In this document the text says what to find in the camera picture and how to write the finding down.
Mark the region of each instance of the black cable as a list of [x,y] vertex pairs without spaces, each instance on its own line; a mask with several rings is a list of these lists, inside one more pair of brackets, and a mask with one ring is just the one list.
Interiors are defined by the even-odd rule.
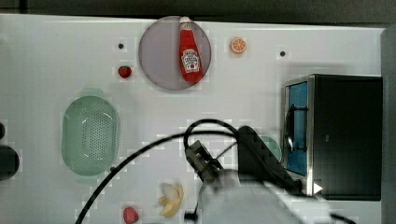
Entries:
[[335,213],[330,213],[330,217],[332,217],[332,218],[334,218],[334,219],[336,219],[336,220],[344,221],[344,222],[347,223],[347,224],[356,224],[355,221],[352,221],[352,220],[349,219],[349,218],[342,217],[342,216],[337,215],[337,214],[335,214]]
[[228,150],[230,150],[233,146],[235,146],[237,144],[237,142],[234,142],[232,144],[230,144],[229,147],[227,147],[226,149],[224,149],[217,157],[216,160],[218,160],[220,157],[222,157],[222,155],[224,155],[224,153],[228,152]]
[[139,149],[138,151],[136,151],[136,153],[132,154],[131,156],[129,156],[127,159],[125,159],[122,163],[120,163],[120,165],[118,165],[117,167],[115,167],[114,169],[111,170],[110,174],[108,174],[105,179],[102,181],[102,183],[100,183],[100,185],[96,188],[96,190],[93,192],[93,194],[91,195],[90,199],[85,203],[84,207],[82,208],[80,214],[78,215],[78,219],[76,221],[76,224],[81,224],[82,220],[84,219],[84,217],[87,215],[88,211],[90,210],[93,202],[96,200],[97,196],[100,194],[100,192],[105,188],[105,186],[108,184],[108,182],[110,182],[110,180],[123,168],[125,167],[129,162],[133,161],[136,157],[140,156],[141,154],[143,154],[144,152],[152,149],[153,147],[158,146],[159,144],[168,142],[172,139],[175,138],[179,138],[179,137],[183,137],[185,139],[188,140],[188,137],[190,135],[194,135],[194,134],[219,134],[219,135],[224,135],[224,136],[230,136],[230,137],[235,137],[234,132],[233,133],[226,133],[226,132],[221,132],[221,131],[197,131],[197,132],[192,132],[189,131],[188,133],[176,133],[173,135],[170,135],[168,137],[165,137],[163,139],[157,140],[151,144],[149,144],[148,146],[145,146],[141,149]]
[[[238,142],[234,142],[232,144],[230,144],[227,148],[225,148],[213,161],[217,161],[222,155],[224,155],[224,153],[226,153],[228,150],[230,150],[233,146],[235,146]],[[204,169],[202,169],[202,173],[210,167],[210,165],[213,164],[211,163],[211,161],[204,167]]]
[[220,126],[223,126],[224,128],[228,129],[232,134],[233,137],[236,139],[236,141],[238,141],[238,131],[231,126],[230,124],[223,122],[221,120],[218,119],[200,119],[198,121],[195,121],[194,123],[192,123],[189,128],[186,130],[184,136],[183,136],[183,143],[184,143],[184,148],[188,148],[189,147],[189,137],[191,135],[192,130],[197,127],[200,124],[203,123],[213,123],[213,124],[218,124]]

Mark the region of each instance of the white tabletop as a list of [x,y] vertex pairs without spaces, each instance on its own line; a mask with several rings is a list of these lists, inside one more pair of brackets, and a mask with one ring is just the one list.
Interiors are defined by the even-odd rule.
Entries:
[[[0,182],[0,223],[73,223],[104,178],[75,175],[61,155],[64,111],[84,88],[102,89],[120,114],[118,164],[149,142],[183,132],[203,118],[250,125],[278,141],[285,81],[314,73],[380,76],[382,29],[198,22],[212,45],[208,74],[190,89],[165,91],[149,82],[137,58],[140,36],[153,22],[0,15],[0,120],[7,126],[0,143],[21,156],[18,173]],[[238,57],[229,50],[235,36],[247,41],[247,51]],[[118,49],[119,43],[126,48]],[[134,66],[134,76],[121,79],[120,65]],[[230,142],[204,139],[214,155]],[[235,155],[229,152],[221,162],[235,168]],[[171,219],[159,216],[159,186],[172,181],[181,182],[186,191],[181,211],[192,209],[200,181],[178,141],[122,170],[86,220],[123,223],[122,208],[133,205],[139,223],[181,223],[184,212]],[[380,223],[380,202],[331,205],[360,224]]]

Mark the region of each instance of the peeled banana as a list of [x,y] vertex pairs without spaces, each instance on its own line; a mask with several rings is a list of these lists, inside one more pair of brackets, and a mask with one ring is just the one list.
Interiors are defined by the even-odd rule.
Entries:
[[170,185],[163,184],[163,197],[158,202],[164,205],[160,215],[164,217],[174,216],[181,204],[184,197],[184,190],[180,184]]

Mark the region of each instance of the microwave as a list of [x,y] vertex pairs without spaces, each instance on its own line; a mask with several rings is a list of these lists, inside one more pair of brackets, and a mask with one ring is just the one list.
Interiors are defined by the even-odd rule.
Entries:
[[282,164],[303,192],[380,201],[382,77],[314,74],[283,90]]

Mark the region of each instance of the green colander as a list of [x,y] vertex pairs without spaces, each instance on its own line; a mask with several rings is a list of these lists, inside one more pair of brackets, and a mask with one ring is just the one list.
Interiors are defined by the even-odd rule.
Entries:
[[62,157],[78,175],[99,175],[118,151],[120,119],[100,90],[85,90],[64,113]]

